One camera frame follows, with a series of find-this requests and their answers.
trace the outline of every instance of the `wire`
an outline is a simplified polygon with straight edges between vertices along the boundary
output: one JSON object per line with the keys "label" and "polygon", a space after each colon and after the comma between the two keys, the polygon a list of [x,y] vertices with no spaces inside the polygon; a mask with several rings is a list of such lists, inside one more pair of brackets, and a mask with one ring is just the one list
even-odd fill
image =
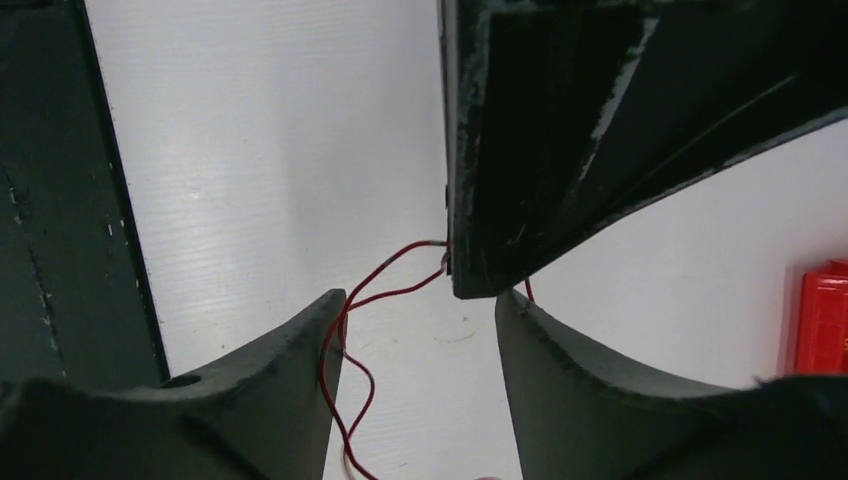
{"label": "wire", "polygon": [[[320,384],[321,384],[321,393],[324,395],[324,401],[327,403],[327,407],[330,409],[330,413],[333,416],[333,420],[335,420],[336,425],[338,425],[338,427],[339,427],[339,433],[341,433],[342,442],[344,443],[344,452],[343,452],[344,457],[346,459],[350,460],[350,463],[353,465],[353,467],[359,473],[364,475],[365,478],[367,478],[369,480],[376,480],[377,477],[375,477],[368,470],[366,470],[356,460],[356,457],[353,454],[353,447],[351,446],[350,438],[353,435],[353,432],[356,430],[356,427],[359,426],[359,423],[365,417],[365,414],[368,411],[368,408],[371,406],[371,403],[374,400],[374,394],[375,394],[375,391],[376,391],[376,382],[374,381],[374,376],[371,374],[371,372],[368,370],[368,368],[365,367],[365,365],[363,365],[358,360],[356,360],[355,358],[353,358],[353,357],[351,357],[350,355],[347,354],[346,338],[345,338],[346,337],[345,332],[346,332],[346,327],[347,327],[347,316],[348,316],[348,313],[351,310],[353,310],[354,308],[365,306],[365,305],[367,305],[367,304],[369,304],[373,301],[379,300],[381,298],[391,297],[391,296],[394,296],[394,295],[403,295],[405,293],[414,292],[416,290],[419,290],[419,289],[425,287],[427,284],[429,284],[430,282],[432,282],[433,280],[438,278],[447,268],[447,265],[446,265],[447,256],[442,258],[442,265],[441,265],[441,268],[439,269],[439,271],[437,273],[434,273],[433,275],[430,275],[424,281],[419,282],[419,283],[413,285],[412,287],[402,288],[402,289],[398,289],[398,290],[391,290],[391,291],[388,291],[388,292],[383,292],[383,293],[368,297],[361,302],[354,303],[354,299],[359,294],[359,292],[362,291],[362,289],[364,289],[369,283],[371,283],[371,281],[374,280],[374,278],[376,278],[377,275],[382,273],[383,270],[388,268],[389,265],[394,263],[395,260],[402,257],[406,253],[410,252],[411,250],[415,250],[416,248],[421,248],[421,247],[447,247],[447,246],[448,246],[448,243],[444,242],[444,241],[422,240],[422,241],[419,241],[419,242],[411,243],[411,244],[401,248],[397,252],[395,252],[394,255],[390,256],[379,267],[377,267],[373,272],[371,272],[371,274],[369,274],[367,277],[365,277],[365,279],[362,282],[360,282],[359,285],[354,287],[354,289],[350,292],[350,295],[345,300],[344,305],[342,305],[342,309],[339,311],[338,315],[336,315],[336,318],[333,320],[333,323],[330,325],[330,328],[327,330],[326,336],[324,337],[324,343],[321,346],[321,359],[320,359],[320,362],[319,362],[320,363],[319,368],[320,368],[320,373],[321,373],[320,378],[319,378]],[[357,366],[360,370],[362,370],[365,373],[365,375],[368,377],[368,381],[371,385],[370,391],[369,391],[369,394],[368,394],[368,399],[366,400],[365,405],[362,407],[362,410],[360,410],[359,415],[356,417],[356,420],[354,420],[353,424],[351,425],[350,431],[348,431],[345,428],[344,421],[342,420],[341,415],[339,414],[339,411],[336,408],[335,401],[333,401],[333,397],[330,394],[330,389],[329,389],[328,384],[327,384],[327,372],[326,372],[327,353],[330,350],[330,344],[333,341],[333,335],[334,334],[337,334],[338,337],[339,337],[339,345],[341,347],[341,352],[342,352],[343,357],[346,360],[348,360],[349,362],[353,363],[355,366]]]}
{"label": "wire", "polygon": [[536,299],[533,298],[533,287],[530,286],[530,277],[524,279],[524,290],[527,291],[527,299],[536,303]]}

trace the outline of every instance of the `white background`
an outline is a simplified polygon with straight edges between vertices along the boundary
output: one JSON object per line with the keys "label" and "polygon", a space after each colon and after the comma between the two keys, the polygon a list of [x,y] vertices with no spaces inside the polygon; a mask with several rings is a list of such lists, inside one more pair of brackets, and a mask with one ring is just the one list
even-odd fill
{"label": "white background", "polygon": [[[445,230],[436,4],[89,0],[169,364],[185,372]],[[744,387],[781,370],[800,272],[848,255],[848,124],[619,222],[534,278],[569,325]],[[441,252],[399,262],[410,285]],[[378,382],[357,432],[381,478],[520,478],[491,300],[447,279],[351,318]],[[367,382],[345,369],[352,419]],[[341,478],[334,431],[325,476]]]}

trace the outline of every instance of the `red plastic box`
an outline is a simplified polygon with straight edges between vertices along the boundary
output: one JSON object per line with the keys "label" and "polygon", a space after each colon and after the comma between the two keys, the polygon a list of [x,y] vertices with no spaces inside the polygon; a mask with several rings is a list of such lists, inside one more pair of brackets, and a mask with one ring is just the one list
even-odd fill
{"label": "red plastic box", "polygon": [[804,275],[795,372],[848,373],[848,260]]}

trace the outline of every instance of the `black plastic bracket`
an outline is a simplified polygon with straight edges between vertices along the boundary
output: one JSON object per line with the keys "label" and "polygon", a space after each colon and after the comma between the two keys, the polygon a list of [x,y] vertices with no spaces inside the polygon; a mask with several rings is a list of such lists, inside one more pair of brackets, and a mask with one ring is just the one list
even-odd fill
{"label": "black plastic bracket", "polygon": [[848,378],[730,391],[627,358],[516,292],[495,316],[525,480],[848,478]]}
{"label": "black plastic bracket", "polygon": [[[160,388],[0,384],[4,478],[322,478],[330,413],[318,384],[332,290],[281,327]],[[327,379],[335,397],[341,355]]]}

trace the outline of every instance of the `black plastic part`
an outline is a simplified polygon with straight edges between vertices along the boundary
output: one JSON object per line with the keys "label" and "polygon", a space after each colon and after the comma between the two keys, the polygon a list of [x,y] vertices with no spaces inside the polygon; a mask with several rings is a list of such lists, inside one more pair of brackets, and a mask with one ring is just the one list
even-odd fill
{"label": "black plastic part", "polygon": [[79,2],[0,3],[0,378],[168,377]]}
{"label": "black plastic part", "polygon": [[727,391],[627,358],[512,291],[495,317],[525,480],[848,478],[848,378]]}
{"label": "black plastic part", "polygon": [[848,116],[845,1],[447,0],[443,24],[459,298]]}
{"label": "black plastic part", "polygon": [[[318,384],[332,290],[281,327],[162,388],[0,384],[3,478],[321,479],[330,413]],[[327,362],[335,397],[338,344]]]}

